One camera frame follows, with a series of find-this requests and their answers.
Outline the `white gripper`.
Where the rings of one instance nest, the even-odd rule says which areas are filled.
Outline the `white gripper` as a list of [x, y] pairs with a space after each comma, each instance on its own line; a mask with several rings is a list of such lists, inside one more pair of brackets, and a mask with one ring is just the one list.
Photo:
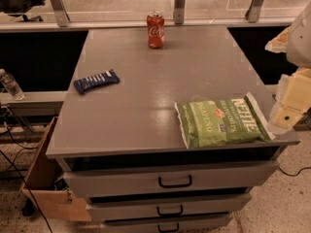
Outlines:
[[[287, 27], [264, 47], [274, 53], [287, 51], [290, 28]], [[311, 108], [311, 69], [299, 67], [291, 76], [284, 76], [286, 87], [281, 103], [276, 102], [271, 110], [267, 128], [273, 134], [291, 131]]]

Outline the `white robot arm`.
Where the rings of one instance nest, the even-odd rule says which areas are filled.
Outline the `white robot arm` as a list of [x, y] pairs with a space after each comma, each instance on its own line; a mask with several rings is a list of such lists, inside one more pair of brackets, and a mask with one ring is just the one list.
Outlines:
[[268, 121], [268, 129], [273, 134], [285, 134], [311, 108], [311, 3], [289, 27], [270, 40], [265, 49], [284, 52], [287, 60], [297, 67], [290, 76], [281, 76]]

